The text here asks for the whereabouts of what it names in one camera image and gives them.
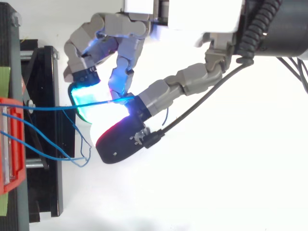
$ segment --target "black cable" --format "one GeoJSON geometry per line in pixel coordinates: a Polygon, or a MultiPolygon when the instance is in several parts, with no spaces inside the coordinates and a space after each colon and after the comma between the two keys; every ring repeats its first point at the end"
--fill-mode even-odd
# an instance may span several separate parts
{"type": "Polygon", "coordinates": [[[179,118],[177,118],[175,121],[173,121],[170,125],[165,127],[161,134],[165,134],[166,132],[170,131],[172,128],[174,128],[178,123],[180,123],[183,119],[185,119],[190,113],[192,113],[194,110],[196,110],[204,101],[206,101],[215,91],[217,91],[228,79],[230,79],[232,76],[240,72],[241,70],[245,69],[246,67],[249,67],[248,64],[242,64],[239,67],[235,68],[233,71],[231,71],[229,74],[227,74],[222,80],[220,80],[205,96],[203,96],[196,104],[194,104],[190,109],[188,109],[184,114],[182,114],[179,118]]]}
{"type": "Polygon", "coordinates": [[[303,83],[305,91],[308,94],[308,83],[307,83],[307,80],[306,80],[306,78],[304,76],[304,72],[303,72],[303,61],[301,61],[300,59],[297,59],[297,66],[298,66],[298,71],[299,71],[300,79],[301,79],[301,81],[303,83]]]}
{"type": "Polygon", "coordinates": [[[282,64],[285,65],[285,67],[288,68],[299,81],[301,81],[299,74],[283,58],[277,57],[277,59],[282,62],[282,64]]]}
{"type": "Polygon", "coordinates": [[[297,63],[295,62],[295,60],[293,58],[289,58],[289,60],[294,64],[294,66],[298,70],[298,66],[297,66],[297,63]]]}
{"type": "Polygon", "coordinates": [[[305,65],[305,63],[304,63],[304,61],[303,61],[303,60],[302,60],[302,65],[304,66],[304,69],[305,69],[306,74],[307,74],[307,76],[308,76],[308,70],[307,70],[307,67],[306,67],[306,65],[305,65]]]}
{"type": "Polygon", "coordinates": [[[164,122],[163,122],[162,126],[163,126],[163,125],[165,125],[165,123],[167,122],[168,115],[169,115],[169,108],[167,108],[166,118],[165,118],[165,120],[164,120],[164,122]]]}
{"type": "Polygon", "coordinates": [[[263,34],[267,33],[268,28],[276,16],[282,0],[264,0],[256,16],[244,31],[242,40],[239,45],[238,64],[254,64],[254,56],[259,48],[263,34]]]}

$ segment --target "white surface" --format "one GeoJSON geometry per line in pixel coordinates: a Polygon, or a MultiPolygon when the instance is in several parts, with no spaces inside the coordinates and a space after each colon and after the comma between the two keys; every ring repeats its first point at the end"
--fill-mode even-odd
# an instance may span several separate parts
{"type": "Polygon", "coordinates": [[[203,32],[185,30],[173,30],[168,26],[153,26],[151,38],[157,41],[185,44],[185,46],[201,47],[203,45],[203,32]]]}
{"type": "Polygon", "coordinates": [[[243,0],[170,0],[168,26],[175,30],[237,31],[243,0]]]}
{"type": "MultiPolygon", "coordinates": [[[[70,33],[97,11],[121,7],[109,0],[10,2],[23,16],[21,37],[54,45],[62,52],[61,68],[70,33]]],[[[133,93],[203,62],[205,50],[148,43],[133,93]]],[[[106,83],[115,59],[99,70],[106,83]]],[[[61,97],[66,88],[60,84],[61,97]]],[[[177,100],[168,123],[200,97],[177,100]]],[[[64,163],[64,212],[44,215],[31,231],[306,231],[307,105],[302,85],[280,62],[257,57],[151,149],[115,165],[104,164],[95,151],[83,169],[64,163]]],[[[151,127],[160,127],[164,117],[153,118],[151,127]]],[[[89,126],[78,124],[90,140],[89,126]]]]}
{"type": "Polygon", "coordinates": [[[154,0],[125,0],[124,9],[128,13],[153,14],[154,0]]]}

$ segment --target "robotic hand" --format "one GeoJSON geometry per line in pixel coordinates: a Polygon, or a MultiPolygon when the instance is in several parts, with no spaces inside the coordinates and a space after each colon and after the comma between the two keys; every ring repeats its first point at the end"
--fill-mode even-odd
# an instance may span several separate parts
{"type": "MultiPolygon", "coordinates": [[[[228,0],[217,0],[217,3],[209,0],[193,1],[195,5],[216,5],[216,9],[210,11],[213,12],[211,17],[216,17],[213,22],[222,20],[221,15],[217,14],[217,8],[221,8],[222,3],[230,4],[228,0]]],[[[237,10],[226,10],[224,13],[227,16],[223,18],[232,18],[228,28],[223,28],[218,23],[216,33],[212,33],[212,28],[206,26],[197,33],[197,46],[211,42],[205,53],[205,64],[194,64],[174,76],[158,80],[133,100],[126,101],[125,106],[130,116],[115,124],[96,141],[102,160],[108,164],[117,163],[142,147],[150,148],[157,143],[166,131],[151,133],[144,121],[169,108],[181,95],[198,94],[223,83],[225,78],[222,79],[222,76],[229,69],[234,54],[242,56],[238,60],[243,64],[242,68],[253,64],[255,54],[288,57],[302,55],[305,58],[308,53],[308,16],[304,9],[308,8],[308,2],[295,1],[232,1],[237,10]],[[283,29],[288,29],[290,33],[286,36],[283,29]],[[305,39],[300,47],[292,43],[298,39],[305,39]]],[[[131,2],[132,0],[126,0],[129,6],[131,2]]],[[[175,17],[174,13],[170,15],[174,12],[171,4],[178,9],[183,2],[187,4],[187,1],[169,3],[167,0],[145,2],[151,2],[152,14],[135,13],[135,10],[116,14],[98,13],[92,17],[91,22],[83,24],[71,35],[64,47],[69,57],[64,77],[67,82],[72,82],[69,94],[72,89],[97,84],[100,80],[96,65],[103,63],[117,51],[117,67],[113,69],[109,79],[109,89],[113,99],[130,95],[128,90],[134,75],[133,68],[140,57],[145,38],[151,33],[155,37],[163,37],[164,33],[172,30],[170,25],[174,26],[174,22],[179,19],[171,18],[175,17]]]]}

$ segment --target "blue wire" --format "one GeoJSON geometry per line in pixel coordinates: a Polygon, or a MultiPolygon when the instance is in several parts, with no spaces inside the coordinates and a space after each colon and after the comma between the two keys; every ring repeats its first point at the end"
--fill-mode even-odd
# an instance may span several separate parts
{"type": "Polygon", "coordinates": [[[14,141],[17,141],[21,144],[23,144],[24,146],[26,146],[27,148],[31,149],[32,151],[36,152],[37,154],[45,157],[45,158],[48,158],[50,160],[56,160],[56,161],[70,161],[69,159],[61,159],[61,158],[56,158],[56,157],[53,157],[53,156],[50,156],[50,155],[46,155],[42,152],[40,152],[39,150],[35,149],[34,147],[30,146],[29,144],[27,144],[26,142],[23,142],[21,141],[20,139],[18,138],[15,138],[14,136],[11,136],[3,131],[0,131],[0,134],[4,135],[4,136],[7,136],[8,138],[10,138],[11,140],[14,140],[14,141]]]}
{"type": "MultiPolygon", "coordinates": [[[[18,117],[15,117],[15,116],[12,116],[12,115],[9,115],[9,114],[6,114],[6,113],[2,113],[3,116],[6,116],[8,118],[12,118],[12,119],[16,119],[20,122],[23,122],[25,124],[27,124],[28,126],[30,126],[31,128],[33,128],[38,134],[40,134],[49,144],[51,144],[53,147],[55,147],[57,150],[59,150],[67,159],[65,159],[65,161],[71,161],[73,164],[77,165],[78,167],[84,167],[90,160],[90,154],[89,154],[89,158],[86,158],[83,154],[81,158],[71,158],[68,154],[66,154],[63,149],[61,149],[58,145],[56,145],[54,142],[52,142],[50,139],[48,139],[37,127],[33,126],[32,124],[30,124],[29,122],[23,120],[23,119],[20,119],[18,117]],[[78,163],[75,162],[75,160],[81,160],[81,159],[86,159],[86,163],[84,165],[80,165],[78,163]]],[[[84,137],[82,136],[80,130],[75,126],[75,124],[73,123],[73,121],[70,119],[70,122],[73,124],[73,127],[75,129],[77,129],[78,133],[81,135],[81,137],[84,139],[84,137]]],[[[37,149],[33,148],[32,146],[30,145],[26,145],[26,147],[30,148],[32,151],[38,153],[39,155],[42,155],[42,152],[38,151],[37,149]]],[[[46,155],[46,154],[43,154],[42,156],[48,158],[48,159],[52,159],[52,160],[58,160],[58,161],[62,161],[64,159],[61,159],[61,158],[55,158],[55,157],[52,157],[52,156],[49,156],[49,155],[46,155]]]]}
{"type": "Polygon", "coordinates": [[[167,108],[166,118],[165,118],[165,120],[164,120],[164,122],[163,122],[162,126],[163,126],[163,125],[165,125],[165,123],[167,122],[168,115],[169,115],[169,108],[167,108]]]}
{"type": "Polygon", "coordinates": [[[101,101],[101,102],[95,102],[95,103],[73,105],[73,106],[68,106],[68,107],[27,107],[27,106],[20,106],[20,105],[16,105],[16,104],[7,104],[7,103],[0,103],[0,106],[2,106],[2,107],[15,107],[15,108],[21,108],[21,109],[26,109],[26,110],[34,110],[34,111],[62,111],[62,110],[77,109],[77,108],[80,108],[80,107],[89,107],[89,106],[96,106],[96,105],[100,105],[100,104],[115,103],[115,102],[132,100],[132,99],[134,99],[134,97],[130,96],[130,97],[120,98],[120,99],[116,99],[116,100],[107,100],[107,101],[101,101]]]}
{"type": "Polygon", "coordinates": [[[27,124],[29,127],[33,128],[39,135],[41,135],[41,137],[44,138],[44,140],[46,140],[49,144],[51,144],[53,147],[55,147],[57,150],[59,150],[67,159],[69,159],[70,161],[74,161],[68,154],[65,153],[65,151],[63,151],[62,148],[60,148],[58,145],[56,145],[54,142],[52,142],[50,139],[48,139],[48,137],[46,137],[44,135],[43,132],[41,132],[37,127],[33,126],[32,124],[30,124],[29,122],[21,119],[21,118],[18,118],[18,117],[15,117],[15,116],[12,116],[12,115],[9,115],[9,114],[6,114],[6,113],[2,113],[3,116],[6,116],[8,118],[11,118],[11,119],[16,119],[24,124],[27,124]]]}
{"type": "Polygon", "coordinates": [[[71,118],[66,114],[66,112],[63,110],[64,115],[66,116],[66,118],[71,122],[73,128],[79,133],[80,137],[81,137],[81,147],[80,147],[80,153],[83,157],[85,157],[82,153],[82,146],[83,146],[83,141],[85,141],[89,147],[91,147],[91,145],[87,142],[87,140],[83,137],[82,133],[80,132],[79,128],[76,126],[76,124],[71,120],[71,118]]]}
{"type": "Polygon", "coordinates": [[[71,158],[69,155],[67,155],[59,146],[57,146],[55,143],[53,143],[51,140],[49,140],[39,129],[37,129],[35,126],[33,126],[32,124],[28,123],[25,120],[22,120],[18,117],[14,117],[12,115],[8,115],[8,114],[3,114],[4,116],[7,116],[9,118],[13,118],[13,119],[17,119],[27,125],[29,125],[30,127],[32,127],[37,133],[39,133],[49,144],[51,144],[53,147],[55,147],[56,149],[58,149],[65,157],[67,157],[68,159],[61,159],[61,158],[56,158],[56,157],[52,157],[49,155],[46,155],[42,152],[40,152],[39,150],[35,149],[34,147],[30,146],[29,144],[3,132],[0,131],[0,134],[9,137],[12,140],[15,140],[21,144],[23,144],[24,146],[28,147],[29,149],[31,149],[32,151],[38,153],[39,155],[51,159],[51,160],[56,160],[56,161],[71,161],[73,162],[75,165],[77,165],[78,167],[84,167],[85,165],[88,164],[88,162],[90,161],[91,158],[91,149],[92,146],[87,142],[87,140],[84,138],[84,136],[81,134],[80,130],[77,128],[77,126],[74,124],[74,122],[68,117],[68,115],[65,113],[64,110],[72,110],[72,109],[77,109],[80,107],[89,107],[89,106],[95,106],[95,105],[100,105],[100,104],[107,104],[107,103],[115,103],[115,102],[120,102],[120,101],[125,101],[125,100],[132,100],[134,99],[133,96],[130,97],[125,97],[125,98],[120,98],[120,99],[115,99],[115,100],[108,100],[108,101],[102,101],[102,102],[95,102],[95,103],[87,103],[87,104],[81,104],[81,105],[73,105],[73,106],[68,106],[68,107],[27,107],[27,106],[20,106],[20,105],[16,105],[16,104],[7,104],[7,103],[0,103],[0,106],[4,106],[4,107],[14,107],[14,108],[21,108],[21,109],[25,109],[25,110],[34,110],[34,111],[63,111],[63,113],[65,114],[65,116],[68,118],[68,120],[72,123],[72,126],[74,127],[74,129],[79,133],[79,135],[81,136],[81,155],[83,157],[81,158],[71,158]],[[84,156],[84,154],[82,153],[82,146],[83,146],[83,140],[89,145],[90,149],[89,149],[89,157],[88,159],[84,156]],[[86,163],[83,165],[80,165],[78,163],[75,162],[75,160],[81,160],[81,159],[86,159],[86,163]]]}

